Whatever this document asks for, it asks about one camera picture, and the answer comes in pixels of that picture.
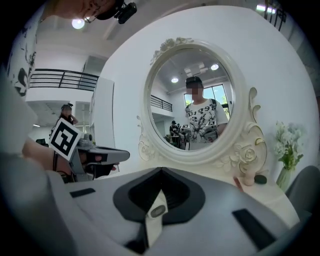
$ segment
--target black railing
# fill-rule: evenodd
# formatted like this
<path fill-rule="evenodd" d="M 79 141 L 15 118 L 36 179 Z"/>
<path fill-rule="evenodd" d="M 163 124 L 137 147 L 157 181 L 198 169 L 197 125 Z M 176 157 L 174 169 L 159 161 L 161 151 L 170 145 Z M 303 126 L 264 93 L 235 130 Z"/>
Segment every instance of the black railing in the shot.
<path fill-rule="evenodd" d="M 271 8 L 271 13 L 270 13 L 270 18 L 269 18 L 269 22 L 272 24 L 273 21 L 273 12 L 272 10 L 276 10 L 275 11 L 275 20 L 274 20 L 274 27 L 276 27 L 277 25 L 277 21 L 278 19 L 280 20 L 280 24 L 279 24 L 279 31 L 281 30 L 282 24 L 286 22 L 287 20 L 287 14 L 284 12 L 284 10 L 282 9 L 281 5 L 275 1 L 275 0 L 269 0 L 266 1 L 266 6 L 265 6 L 265 10 L 264 10 L 264 18 L 266 20 L 268 20 L 268 8 Z"/>
<path fill-rule="evenodd" d="M 30 87 L 58 87 L 94 91 L 99 76 L 63 69 L 37 68 Z"/>
<path fill-rule="evenodd" d="M 150 98 L 150 105 L 172 112 L 172 104 L 153 95 Z"/>

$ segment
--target small bottle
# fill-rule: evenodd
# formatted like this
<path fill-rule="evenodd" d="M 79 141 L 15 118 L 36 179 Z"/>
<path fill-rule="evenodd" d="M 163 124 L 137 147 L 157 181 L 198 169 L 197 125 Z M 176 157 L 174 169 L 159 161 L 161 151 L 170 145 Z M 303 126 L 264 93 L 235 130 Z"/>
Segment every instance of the small bottle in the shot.
<path fill-rule="evenodd" d="M 256 172 L 254 170 L 248 170 L 243 178 L 243 183 L 246 186 L 252 186 L 255 183 Z"/>

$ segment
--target white graphic t-shirt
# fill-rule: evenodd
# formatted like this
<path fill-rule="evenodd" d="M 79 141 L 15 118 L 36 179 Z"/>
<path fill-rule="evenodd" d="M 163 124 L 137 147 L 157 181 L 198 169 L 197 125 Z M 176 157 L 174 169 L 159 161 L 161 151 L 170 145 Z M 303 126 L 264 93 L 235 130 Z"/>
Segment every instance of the white graphic t-shirt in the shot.
<path fill-rule="evenodd" d="M 197 105 L 191 103 L 185 109 L 191 128 L 190 143 L 210 143 L 204 136 L 205 126 L 209 122 L 213 122 L 217 127 L 228 123 L 224 108 L 217 100 L 215 102 L 215 109 L 211 99 Z"/>
<path fill-rule="evenodd" d="M 8 60 L 4 63 L 7 79 L 24 101 L 26 100 L 27 90 L 30 86 L 30 77 L 34 71 L 37 43 L 36 33 L 44 9 L 44 5 L 39 8 L 17 34 Z"/>

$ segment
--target white cabinet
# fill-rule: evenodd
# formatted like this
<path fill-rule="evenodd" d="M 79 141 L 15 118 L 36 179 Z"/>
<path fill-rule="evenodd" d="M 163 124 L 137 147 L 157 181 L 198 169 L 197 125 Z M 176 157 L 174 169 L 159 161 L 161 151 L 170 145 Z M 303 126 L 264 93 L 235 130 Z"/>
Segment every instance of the white cabinet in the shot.
<path fill-rule="evenodd" d="M 113 125 L 114 82 L 100 77 L 90 102 L 89 125 L 97 146 L 115 147 Z"/>

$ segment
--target oval mirror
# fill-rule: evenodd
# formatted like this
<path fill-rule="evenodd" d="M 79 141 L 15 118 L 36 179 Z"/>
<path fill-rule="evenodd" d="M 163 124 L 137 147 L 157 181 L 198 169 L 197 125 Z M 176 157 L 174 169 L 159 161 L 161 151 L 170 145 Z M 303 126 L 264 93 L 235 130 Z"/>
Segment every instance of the oval mirror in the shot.
<path fill-rule="evenodd" d="M 234 90 L 218 59 L 200 49 L 181 49 L 157 69 L 149 104 L 163 142 L 194 151 L 223 135 L 232 116 Z"/>

